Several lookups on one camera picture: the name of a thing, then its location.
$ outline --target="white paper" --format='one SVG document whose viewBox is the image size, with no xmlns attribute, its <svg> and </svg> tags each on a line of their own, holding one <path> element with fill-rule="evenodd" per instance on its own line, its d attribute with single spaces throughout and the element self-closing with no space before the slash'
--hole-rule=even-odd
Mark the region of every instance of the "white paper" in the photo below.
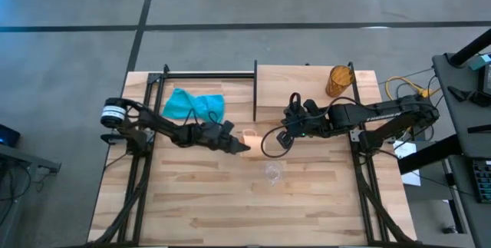
<svg viewBox="0 0 491 248">
<path fill-rule="evenodd" d="M 396 141 L 394 143 L 394 148 L 398 147 L 402 143 L 403 143 L 402 141 Z M 399 159 L 402 159 L 406 156 L 409 156 L 415 152 L 416 152 L 416 144 L 409 144 L 409 143 L 405 143 L 395 150 L 395 153 L 396 153 L 397 157 L 399 157 Z M 413 172 L 402 175 L 401 176 L 402 182 L 404 184 L 410 184 L 413 186 L 421 187 L 421 179 L 420 179 L 419 175 L 420 175 L 420 171 L 414 170 Z"/>
</svg>

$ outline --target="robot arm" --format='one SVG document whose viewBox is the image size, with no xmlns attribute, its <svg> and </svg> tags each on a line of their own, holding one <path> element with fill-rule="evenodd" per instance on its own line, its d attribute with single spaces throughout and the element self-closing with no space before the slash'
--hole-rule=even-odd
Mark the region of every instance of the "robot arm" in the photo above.
<svg viewBox="0 0 491 248">
<path fill-rule="evenodd" d="M 127 115 L 131 108 L 138 111 L 138 116 L 135 117 L 137 120 L 134 122 Z M 230 135 L 234 126 L 230 121 L 225 121 L 224 124 L 204 122 L 177 125 L 141 103 L 124 98 L 106 100 L 101 123 L 105 127 L 116 129 L 127 140 L 128 150 L 133 152 L 148 148 L 148 135 L 143 130 L 145 128 L 166 135 L 178 147 L 199 145 L 231 154 L 250 149 L 247 145 L 240 143 L 236 137 Z"/>
<path fill-rule="evenodd" d="M 353 102 L 355 104 L 331 103 L 319 108 L 312 99 L 308 99 L 302 107 L 300 95 L 292 94 L 290 104 L 284 110 L 285 119 L 282 120 L 286 130 L 277 136 L 278 142 L 288 149 L 296 137 L 333 137 L 349 133 L 364 122 L 393 118 L 375 131 L 362 131 L 358 135 L 361 152 L 372 154 L 389 137 L 415 125 L 430 126 L 440 116 L 429 98 L 418 94 L 370 105 Z"/>
</svg>

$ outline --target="wooden board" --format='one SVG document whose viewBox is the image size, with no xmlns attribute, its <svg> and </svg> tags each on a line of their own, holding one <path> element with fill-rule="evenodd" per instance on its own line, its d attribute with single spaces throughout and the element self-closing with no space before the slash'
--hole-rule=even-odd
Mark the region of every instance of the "wooden board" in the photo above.
<svg viewBox="0 0 491 248">
<path fill-rule="evenodd" d="M 284 118 L 283 109 L 288 105 L 290 94 L 298 92 L 303 101 L 313 99 L 319 107 L 329 105 L 334 98 L 325 93 L 332 66 L 292 66 L 292 65 L 258 65 L 257 78 L 257 112 L 258 122 L 279 122 Z M 373 71 L 355 72 L 360 91 L 366 88 L 377 88 L 367 91 L 363 99 L 367 104 L 378 101 L 377 79 Z M 353 87 L 348 87 L 343 97 L 354 98 Z M 340 100 L 337 103 L 349 103 Z"/>
<path fill-rule="evenodd" d="M 123 96 L 142 101 L 146 80 L 146 72 L 130 72 Z M 381 99 L 373 71 L 366 71 L 358 80 L 362 102 Z M 194 95 L 223 94 L 225 119 L 236 124 L 232 131 L 236 136 L 246 128 L 264 134 L 275 126 L 252 122 L 252 80 L 168 80 L 164 104 L 174 88 Z M 267 145 L 274 148 L 273 136 Z M 108 161 L 123 153 L 124 146 L 112 147 Z M 275 161 L 283 168 L 282 179 L 275 186 L 265 177 L 265 165 L 270 162 L 266 157 L 247 159 L 203 147 L 182 149 L 159 134 L 153 155 L 140 245 L 366 243 L 347 136 L 298 139 L 289 154 Z M 130 162 L 131 157 L 125 157 L 104 173 L 89 240 L 97 239 L 119 212 Z M 414 238 L 396 160 L 379 154 L 374 163 L 384 206 Z M 373 209 L 371 216 L 376 229 Z"/>
</svg>

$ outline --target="blue towel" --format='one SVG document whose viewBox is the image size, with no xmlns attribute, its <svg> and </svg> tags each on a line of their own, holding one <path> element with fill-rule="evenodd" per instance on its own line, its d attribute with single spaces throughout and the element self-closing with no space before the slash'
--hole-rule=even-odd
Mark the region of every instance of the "blue towel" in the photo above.
<svg viewBox="0 0 491 248">
<path fill-rule="evenodd" d="M 225 101 L 221 94 L 208 94 L 194 97 L 187 91 L 176 88 L 167 101 L 162 115 L 173 119 L 183 119 L 187 117 L 191 109 L 195 111 L 197 118 L 201 118 L 208 122 L 220 122 L 223 118 Z M 194 119 L 193 113 L 191 113 L 189 119 L 191 121 Z"/>
</svg>

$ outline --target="concrete floor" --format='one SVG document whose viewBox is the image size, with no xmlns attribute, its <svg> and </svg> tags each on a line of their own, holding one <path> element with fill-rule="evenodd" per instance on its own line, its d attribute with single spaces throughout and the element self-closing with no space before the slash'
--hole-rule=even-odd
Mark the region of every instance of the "concrete floor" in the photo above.
<svg viewBox="0 0 491 248">
<path fill-rule="evenodd" d="M 0 26 L 137 25 L 143 1 L 0 0 Z M 147 24 L 486 21 L 491 20 L 491 8 L 483 7 L 488 1 L 152 0 Z M 486 29 L 153 31 L 143 36 L 135 69 L 168 64 L 174 71 L 252 70 L 255 59 L 260 64 L 353 61 L 357 69 L 375 70 L 382 82 L 429 68 L 432 55 L 458 50 Z M 0 33 L 0 123 L 22 133 L 22 150 L 63 163 L 42 192 L 28 194 L 17 246 L 86 240 L 107 152 L 99 139 L 105 132 L 101 108 L 106 98 L 120 95 L 134 36 L 133 31 Z M 427 71 L 410 79 L 426 86 L 431 76 Z M 439 109 L 434 140 L 453 133 L 445 104 Z M 439 209 L 437 217 L 427 214 L 432 207 Z M 468 238 L 440 233 L 441 224 L 451 222 L 445 203 L 410 200 L 410 208 L 420 240 L 471 245 Z"/>
</svg>

